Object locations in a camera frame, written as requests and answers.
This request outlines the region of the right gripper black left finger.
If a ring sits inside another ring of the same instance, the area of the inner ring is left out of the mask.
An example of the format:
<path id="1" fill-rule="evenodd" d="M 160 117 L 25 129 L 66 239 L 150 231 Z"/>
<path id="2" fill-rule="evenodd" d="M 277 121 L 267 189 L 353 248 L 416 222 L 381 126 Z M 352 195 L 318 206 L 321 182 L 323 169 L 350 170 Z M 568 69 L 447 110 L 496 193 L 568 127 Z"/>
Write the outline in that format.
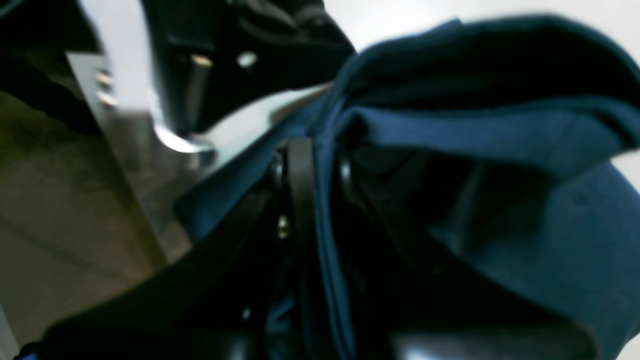
<path id="1" fill-rule="evenodd" d="M 132 291 L 55 325 L 42 360 L 312 360 L 300 294 L 313 149 L 286 141 L 219 227 Z"/>

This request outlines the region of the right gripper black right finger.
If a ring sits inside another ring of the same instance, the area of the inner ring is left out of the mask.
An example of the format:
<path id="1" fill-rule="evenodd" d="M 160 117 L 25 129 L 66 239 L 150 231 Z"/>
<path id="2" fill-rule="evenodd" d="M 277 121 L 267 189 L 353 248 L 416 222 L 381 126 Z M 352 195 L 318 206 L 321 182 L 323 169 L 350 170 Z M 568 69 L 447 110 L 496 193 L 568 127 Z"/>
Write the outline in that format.
<path id="1" fill-rule="evenodd" d="M 334 170 L 334 239 L 359 358 L 599 358 L 589 330 L 462 262 L 349 157 Z"/>

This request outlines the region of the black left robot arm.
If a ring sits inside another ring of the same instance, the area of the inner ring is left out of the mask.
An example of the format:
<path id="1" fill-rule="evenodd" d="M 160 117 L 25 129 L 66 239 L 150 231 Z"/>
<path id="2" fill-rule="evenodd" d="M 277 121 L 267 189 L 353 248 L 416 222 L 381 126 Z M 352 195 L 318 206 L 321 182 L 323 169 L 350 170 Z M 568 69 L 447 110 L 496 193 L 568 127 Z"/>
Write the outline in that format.
<path id="1" fill-rule="evenodd" d="M 142 8 L 180 136 L 264 97 L 331 82 L 355 54 L 322 0 L 144 0 Z"/>

